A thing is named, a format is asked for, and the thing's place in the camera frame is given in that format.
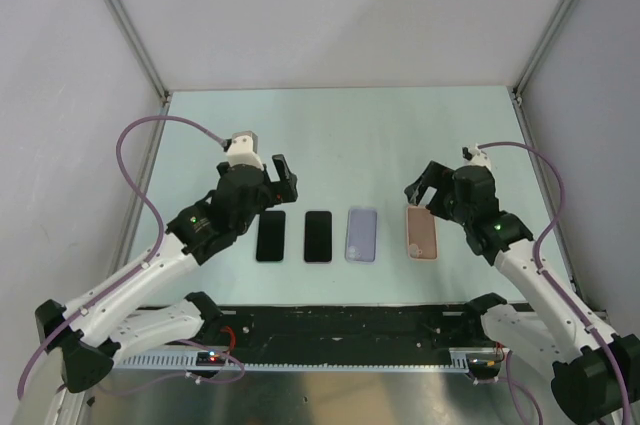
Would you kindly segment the pink phone case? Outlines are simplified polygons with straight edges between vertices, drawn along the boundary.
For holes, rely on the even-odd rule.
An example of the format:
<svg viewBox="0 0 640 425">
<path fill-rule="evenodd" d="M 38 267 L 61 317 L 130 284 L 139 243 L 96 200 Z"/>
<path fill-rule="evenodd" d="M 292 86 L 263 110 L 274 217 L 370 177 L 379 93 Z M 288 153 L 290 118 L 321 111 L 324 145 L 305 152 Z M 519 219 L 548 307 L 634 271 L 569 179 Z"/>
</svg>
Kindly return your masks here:
<svg viewBox="0 0 640 425">
<path fill-rule="evenodd" d="M 423 207 L 409 206 L 406 210 L 406 236 L 408 256 L 416 261 L 434 261 L 438 258 L 435 217 Z"/>
</svg>

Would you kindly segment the black phone purple frame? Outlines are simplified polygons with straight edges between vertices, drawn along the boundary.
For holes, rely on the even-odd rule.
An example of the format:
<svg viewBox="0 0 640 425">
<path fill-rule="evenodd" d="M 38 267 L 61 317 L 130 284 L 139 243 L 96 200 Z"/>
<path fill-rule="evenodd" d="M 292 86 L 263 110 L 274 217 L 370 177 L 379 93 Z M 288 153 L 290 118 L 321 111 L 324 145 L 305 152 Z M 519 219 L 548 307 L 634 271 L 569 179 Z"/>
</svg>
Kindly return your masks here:
<svg viewBox="0 0 640 425">
<path fill-rule="evenodd" d="M 332 260 L 332 214 L 330 211 L 308 211 L 304 224 L 304 261 L 330 263 Z"/>
</svg>

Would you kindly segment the lilac phone case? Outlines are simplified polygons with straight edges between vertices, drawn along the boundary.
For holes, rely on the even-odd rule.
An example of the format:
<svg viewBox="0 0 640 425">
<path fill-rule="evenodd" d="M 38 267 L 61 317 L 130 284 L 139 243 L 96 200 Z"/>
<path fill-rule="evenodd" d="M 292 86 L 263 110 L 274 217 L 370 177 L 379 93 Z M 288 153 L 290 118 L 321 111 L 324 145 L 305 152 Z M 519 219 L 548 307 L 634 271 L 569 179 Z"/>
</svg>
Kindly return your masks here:
<svg viewBox="0 0 640 425">
<path fill-rule="evenodd" d="M 376 258 L 378 214 L 375 209 L 353 207 L 347 219 L 345 258 L 373 263 Z"/>
</svg>

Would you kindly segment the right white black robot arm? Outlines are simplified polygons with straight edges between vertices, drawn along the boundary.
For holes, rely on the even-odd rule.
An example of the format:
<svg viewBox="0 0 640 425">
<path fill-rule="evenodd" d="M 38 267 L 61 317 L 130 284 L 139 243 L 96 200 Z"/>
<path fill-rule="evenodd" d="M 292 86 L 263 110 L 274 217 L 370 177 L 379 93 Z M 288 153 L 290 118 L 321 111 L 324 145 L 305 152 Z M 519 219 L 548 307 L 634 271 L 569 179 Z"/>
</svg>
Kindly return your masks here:
<svg viewBox="0 0 640 425">
<path fill-rule="evenodd" d="M 503 210 L 490 166 L 472 159 L 452 170 L 430 162 L 404 194 L 417 205 L 435 191 L 427 210 L 462 227 L 472 252 L 483 257 L 523 295 L 536 316 L 524 318 L 497 294 L 473 301 L 462 321 L 476 346 L 501 343 L 550 383 L 556 403 L 576 424 L 621 411 L 631 418 L 639 400 L 639 339 L 622 336 L 557 277 L 539 254 L 531 231 Z"/>
</svg>

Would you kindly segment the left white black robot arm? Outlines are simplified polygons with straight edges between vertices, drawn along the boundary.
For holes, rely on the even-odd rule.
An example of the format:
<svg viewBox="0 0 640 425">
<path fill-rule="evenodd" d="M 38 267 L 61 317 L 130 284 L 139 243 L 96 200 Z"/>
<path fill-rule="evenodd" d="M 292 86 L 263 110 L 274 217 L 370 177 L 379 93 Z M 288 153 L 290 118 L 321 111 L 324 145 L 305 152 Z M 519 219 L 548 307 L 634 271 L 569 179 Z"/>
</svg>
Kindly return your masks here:
<svg viewBox="0 0 640 425">
<path fill-rule="evenodd" d="M 209 344 L 220 336 L 220 309 L 204 292 L 145 315 L 133 313 L 150 295 L 233 246 L 259 214 L 297 200 L 296 175 L 283 155 L 272 160 L 276 181 L 255 153 L 230 154 L 217 167 L 216 189 L 163 227 L 147 252 L 76 299 L 49 299 L 36 308 L 40 343 L 45 352 L 61 351 L 67 390 L 92 388 L 118 362 L 156 345 L 191 338 Z"/>
</svg>

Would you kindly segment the right small circuit board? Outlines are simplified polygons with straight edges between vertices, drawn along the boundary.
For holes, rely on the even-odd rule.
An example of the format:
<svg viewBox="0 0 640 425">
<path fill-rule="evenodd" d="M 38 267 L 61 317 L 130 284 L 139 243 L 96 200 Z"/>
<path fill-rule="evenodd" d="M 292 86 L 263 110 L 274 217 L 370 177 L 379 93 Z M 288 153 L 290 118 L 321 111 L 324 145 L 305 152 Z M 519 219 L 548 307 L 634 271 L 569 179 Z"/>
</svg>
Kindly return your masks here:
<svg viewBox="0 0 640 425">
<path fill-rule="evenodd" d="M 502 362 L 488 355 L 468 356 L 468 375 L 472 379 L 492 380 L 500 374 Z"/>
</svg>

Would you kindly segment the small circuit board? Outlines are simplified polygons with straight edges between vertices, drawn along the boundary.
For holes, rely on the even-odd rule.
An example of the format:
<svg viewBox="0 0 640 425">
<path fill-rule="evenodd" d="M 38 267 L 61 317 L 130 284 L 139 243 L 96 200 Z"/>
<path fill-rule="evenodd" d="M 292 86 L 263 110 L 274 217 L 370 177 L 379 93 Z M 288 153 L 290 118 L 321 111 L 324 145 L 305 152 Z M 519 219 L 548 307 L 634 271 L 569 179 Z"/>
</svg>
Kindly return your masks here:
<svg viewBox="0 0 640 425">
<path fill-rule="evenodd" d="M 226 363 L 226 359 L 219 353 L 214 351 L 198 352 L 196 356 L 196 365 L 204 366 L 221 366 Z"/>
<path fill-rule="evenodd" d="M 502 362 L 488 355 L 468 356 L 468 375 L 472 379 L 492 380 L 500 374 Z"/>
</svg>

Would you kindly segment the left small circuit board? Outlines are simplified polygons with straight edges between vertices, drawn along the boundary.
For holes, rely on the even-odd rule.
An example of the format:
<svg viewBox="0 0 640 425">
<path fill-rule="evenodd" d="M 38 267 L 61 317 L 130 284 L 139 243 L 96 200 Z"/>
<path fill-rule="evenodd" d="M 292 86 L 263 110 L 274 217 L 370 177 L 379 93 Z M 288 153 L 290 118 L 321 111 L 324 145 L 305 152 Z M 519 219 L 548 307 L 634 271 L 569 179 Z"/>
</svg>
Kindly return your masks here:
<svg viewBox="0 0 640 425">
<path fill-rule="evenodd" d="M 204 366 L 221 366 L 226 363 L 226 359 L 219 353 L 214 351 L 198 352 L 196 356 L 196 365 Z"/>
</svg>

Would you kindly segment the black phone teal frame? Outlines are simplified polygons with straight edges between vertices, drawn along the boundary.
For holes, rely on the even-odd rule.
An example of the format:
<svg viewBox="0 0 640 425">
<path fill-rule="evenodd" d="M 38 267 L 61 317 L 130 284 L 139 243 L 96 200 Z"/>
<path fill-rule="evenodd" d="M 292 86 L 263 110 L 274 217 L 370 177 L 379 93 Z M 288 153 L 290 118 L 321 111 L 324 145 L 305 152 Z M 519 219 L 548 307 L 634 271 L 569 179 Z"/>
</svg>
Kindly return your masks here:
<svg viewBox="0 0 640 425">
<path fill-rule="evenodd" d="M 276 263 L 284 259 L 286 213 L 265 211 L 259 217 L 256 260 Z"/>
</svg>

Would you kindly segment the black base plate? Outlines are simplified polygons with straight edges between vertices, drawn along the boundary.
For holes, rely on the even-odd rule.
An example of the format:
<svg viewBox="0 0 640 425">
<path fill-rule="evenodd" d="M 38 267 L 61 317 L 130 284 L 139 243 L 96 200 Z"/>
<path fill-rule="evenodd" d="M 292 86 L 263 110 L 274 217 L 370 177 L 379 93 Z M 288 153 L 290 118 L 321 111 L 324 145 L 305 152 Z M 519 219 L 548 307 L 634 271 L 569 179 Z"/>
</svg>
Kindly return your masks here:
<svg viewBox="0 0 640 425">
<path fill-rule="evenodd" d="M 223 306 L 193 340 L 247 348 L 269 338 L 411 337 L 437 347 L 492 348 L 480 319 L 461 304 L 417 306 Z"/>
</svg>

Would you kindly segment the right aluminium frame post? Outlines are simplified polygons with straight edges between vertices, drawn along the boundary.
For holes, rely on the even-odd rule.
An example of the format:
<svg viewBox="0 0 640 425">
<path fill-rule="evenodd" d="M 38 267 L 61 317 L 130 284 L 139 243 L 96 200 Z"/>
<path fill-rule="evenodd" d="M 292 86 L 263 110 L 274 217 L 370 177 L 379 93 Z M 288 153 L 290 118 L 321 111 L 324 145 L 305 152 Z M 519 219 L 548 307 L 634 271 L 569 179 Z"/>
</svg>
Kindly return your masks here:
<svg viewBox="0 0 640 425">
<path fill-rule="evenodd" d="M 579 0 L 559 0 L 554 7 L 549 20 L 511 89 L 513 99 L 517 105 L 522 103 L 524 91 L 537 69 L 544 62 L 578 2 Z"/>
</svg>

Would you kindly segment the aluminium frame post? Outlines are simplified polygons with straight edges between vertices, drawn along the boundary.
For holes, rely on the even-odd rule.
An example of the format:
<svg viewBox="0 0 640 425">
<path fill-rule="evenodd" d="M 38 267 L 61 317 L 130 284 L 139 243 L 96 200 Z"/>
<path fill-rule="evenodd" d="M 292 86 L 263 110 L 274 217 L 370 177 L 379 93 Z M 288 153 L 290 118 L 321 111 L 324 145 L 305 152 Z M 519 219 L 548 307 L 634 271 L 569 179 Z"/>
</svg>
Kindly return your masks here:
<svg viewBox="0 0 640 425">
<path fill-rule="evenodd" d="M 511 89 L 513 99 L 517 105 L 522 103 L 524 91 L 537 69 L 544 62 L 578 2 L 579 0 L 559 0 L 554 7 L 549 20 Z"/>
<path fill-rule="evenodd" d="M 162 107 L 170 98 L 171 92 L 161 78 L 153 60 L 144 45 L 122 0 L 103 0 L 116 26 L 119 28 L 131 53 L 138 62 L 144 76 L 149 82 Z"/>
</svg>

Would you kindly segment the left aluminium frame post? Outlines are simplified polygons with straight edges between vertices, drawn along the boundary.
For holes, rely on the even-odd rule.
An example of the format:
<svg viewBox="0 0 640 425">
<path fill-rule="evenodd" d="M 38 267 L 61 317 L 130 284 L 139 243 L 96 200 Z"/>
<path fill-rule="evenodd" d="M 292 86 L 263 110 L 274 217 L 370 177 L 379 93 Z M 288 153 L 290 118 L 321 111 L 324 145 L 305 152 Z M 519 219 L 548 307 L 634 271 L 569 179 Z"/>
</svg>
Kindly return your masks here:
<svg viewBox="0 0 640 425">
<path fill-rule="evenodd" d="M 103 0 L 116 26 L 119 28 L 131 53 L 138 62 L 144 76 L 149 82 L 162 107 L 170 98 L 171 92 L 161 78 L 153 60 L 144 45 L 122 0 Z"/>
</svg>

